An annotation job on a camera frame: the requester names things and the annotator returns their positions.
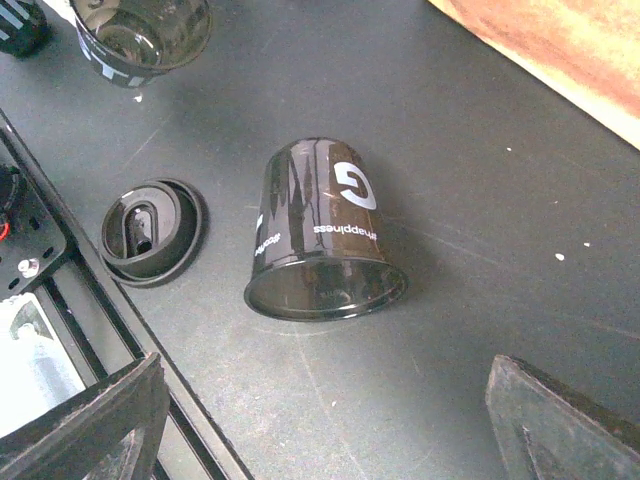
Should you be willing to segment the brown paper bag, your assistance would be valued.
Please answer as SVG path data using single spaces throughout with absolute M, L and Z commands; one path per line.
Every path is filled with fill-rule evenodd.
M 437 1 L 435 7 L 633 146 L 636 1 Z

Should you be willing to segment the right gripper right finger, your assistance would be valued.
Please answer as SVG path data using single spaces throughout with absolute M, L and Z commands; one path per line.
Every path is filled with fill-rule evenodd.
M 639 477 L 639 426 L 522 359 L 494 357 L 485 403 L 511 479 Z

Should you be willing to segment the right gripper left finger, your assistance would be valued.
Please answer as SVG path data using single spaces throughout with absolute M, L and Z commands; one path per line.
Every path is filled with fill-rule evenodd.
M 1 439 L 3 479 L 150 479 L 170 404 L 151 353 Z

